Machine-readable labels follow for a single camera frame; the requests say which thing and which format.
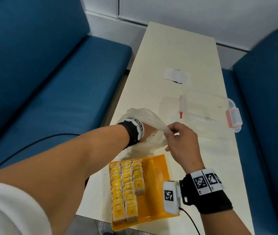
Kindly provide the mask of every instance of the black wrist strap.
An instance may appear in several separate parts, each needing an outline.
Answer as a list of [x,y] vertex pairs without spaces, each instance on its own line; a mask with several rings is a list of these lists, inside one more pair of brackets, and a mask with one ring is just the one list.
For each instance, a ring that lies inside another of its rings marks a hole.
[[195,205],[201,214],[211,214],[232,209],[231,201],[223,190],[199,195],[193,179],[187,174],[179,181],[183,203]]
[[137,131],[137,127],[130,121],[123,121],[118,123],[122,126],[124,126],[129,134],[129,143],[127,144],[127,146],[125,148],[128,148],[132,145],[135,145],[139,142],[138,140],[138,131]]

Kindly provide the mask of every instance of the person's left hand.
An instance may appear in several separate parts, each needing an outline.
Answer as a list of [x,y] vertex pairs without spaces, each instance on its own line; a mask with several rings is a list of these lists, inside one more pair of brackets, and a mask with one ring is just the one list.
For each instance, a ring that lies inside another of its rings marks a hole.
[[140,142],[144,142],[152,133],[156,132],[157,129],[149,126],[148,124],[142,123],[144,126],[144,135],[142,139],[140,139]]

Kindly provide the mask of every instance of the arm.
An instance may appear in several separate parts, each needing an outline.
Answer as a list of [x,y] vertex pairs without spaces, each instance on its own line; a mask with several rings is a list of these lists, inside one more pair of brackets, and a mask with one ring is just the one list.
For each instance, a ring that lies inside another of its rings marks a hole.
[[[205,169],[200,154],[197,134],[181,123],[173,123],[168,126],[174,133],[165,133],[168,147],[173,158],[184,169],[186,174]],[[205,234],[251,234],[234,210],[227,210],[213,214],[201,214]]]
[[[145,125],[144,141],[154,128]],[[0,170],[0,183],[31,195],[45,211],[53,234],[63,234],[80,205],[84,182],[128,144],[122,125],[112,125],[60,144]]]

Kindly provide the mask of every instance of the yellow tray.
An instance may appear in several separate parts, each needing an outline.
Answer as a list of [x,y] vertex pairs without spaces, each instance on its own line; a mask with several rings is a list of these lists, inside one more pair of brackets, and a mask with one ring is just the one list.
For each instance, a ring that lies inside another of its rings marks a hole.
[[161,218],[179,216],[166,213],[163,207],[163,182],[170,180],[165,155],[142,158],[142,161],[145,162],[142,163],[145,191],[143,195],[137,196],[138,221],[133,223],[125,221],[115,225],[112,217],[112,229],[114,231]]

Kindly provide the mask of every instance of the wristband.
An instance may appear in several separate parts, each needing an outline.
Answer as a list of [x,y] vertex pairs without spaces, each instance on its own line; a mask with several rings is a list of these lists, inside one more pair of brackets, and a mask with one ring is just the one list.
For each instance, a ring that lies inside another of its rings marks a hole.
[[233,208],[223,191],[222,182],[212,169],[187,174],[179,184],[183,203],[195,205],[201,214],[217,213]]
[[124,126],[129,134],[129,143],[125,148],[137,144],[144,135],[143,124],[134,117],[128,117],[118,124]]

